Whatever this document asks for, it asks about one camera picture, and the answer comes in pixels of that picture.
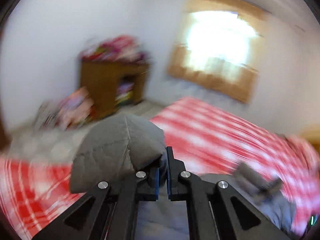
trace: sheer curtain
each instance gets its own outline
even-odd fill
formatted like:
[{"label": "sheer curtain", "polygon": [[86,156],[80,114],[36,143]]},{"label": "sheer curtain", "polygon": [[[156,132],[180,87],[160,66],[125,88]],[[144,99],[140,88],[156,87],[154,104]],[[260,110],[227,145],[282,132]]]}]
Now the sheer curtain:
[{"label": "sheer curtain", "polygon": [[241,0],[189,0],[168,73],[247,103],[263,14]]}]

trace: metal bolt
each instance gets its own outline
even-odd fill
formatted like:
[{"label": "metal bolt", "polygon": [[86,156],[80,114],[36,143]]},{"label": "metal bolt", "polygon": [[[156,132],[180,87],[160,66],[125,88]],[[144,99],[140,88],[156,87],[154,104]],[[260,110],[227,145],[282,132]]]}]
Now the metal bolt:
[{"label": "metal bolt", "polygon": [[220,182],[218,183],[218,186],[219,186],[220,188],[227,188],[227,187],[229,186],[229,184],[228,184],[228,182],[226,182],[226,181],[220,181]]},{"label": "metal bolt", "polygon": [[189,171],[182,171],[180,175],[181,177],[189,178],[191,176],[191,173]]},{"label": "metal bolt", "polygon": [[106,181],[99,182],[98,184],[98,188],[105,189],[107,187],[108,187],[108,182]]},{"label": "metal bolt", "polygon": [[146,176],[146,173],[144,171],[138,171],[136,173],[136,176],[140,179],[144,178]]}]

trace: checkered bedsheet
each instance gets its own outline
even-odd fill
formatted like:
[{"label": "checkered bedsheet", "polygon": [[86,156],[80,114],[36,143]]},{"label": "checkered bedsheet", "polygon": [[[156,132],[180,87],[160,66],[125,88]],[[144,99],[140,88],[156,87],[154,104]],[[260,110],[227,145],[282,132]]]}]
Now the checkered bedsheet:
[{"label": "checkered bedsheet", "polygon": [[[292,229],[305,230],[320,211],[320,181],[312,163],[319,157],[305,141],[291,146],[237,116],[194,98],[183,98],[151,120],[164,130],[174,156],[196,174],[230,174],[246,162],[265,179],[279,176],[282,193],[297,204]],[[30,240],[79,199],[69,192],[71,165],[43,165],[0,159],[0,206],[23,240]]]}]

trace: beige floor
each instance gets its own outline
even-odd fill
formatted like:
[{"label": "beige floor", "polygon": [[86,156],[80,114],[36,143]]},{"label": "beige floor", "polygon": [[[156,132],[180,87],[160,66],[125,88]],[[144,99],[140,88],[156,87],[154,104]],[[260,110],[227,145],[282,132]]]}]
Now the beige floor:
[{"label": "beige floor", "polygon": [[[126,106],[117,114],[135,114],[149,120],[163,108],[155,103],[144,101],[136,106]],[[4,155],[31,162],[72,162],[82,140],[96,124],[92,123],[80,129],[67,131],[53,129],[33,132],[32,127],[27,127],[12,135],[10,149]]]}]

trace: brown cabinet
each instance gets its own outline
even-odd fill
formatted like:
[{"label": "brown cabinet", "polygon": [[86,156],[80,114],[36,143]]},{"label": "brown cabinet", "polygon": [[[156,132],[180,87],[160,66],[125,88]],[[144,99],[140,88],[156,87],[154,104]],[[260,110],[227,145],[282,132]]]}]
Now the brown cabinet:
[{"label": "brown cabinet", "polygon": [[133,103],[142,101],[148,71],[148,64],[82,61],[80,86],[88,89],[98,112],[97,118],[101,119],[118,110],[116,93],[124,77],[134,82]]}]

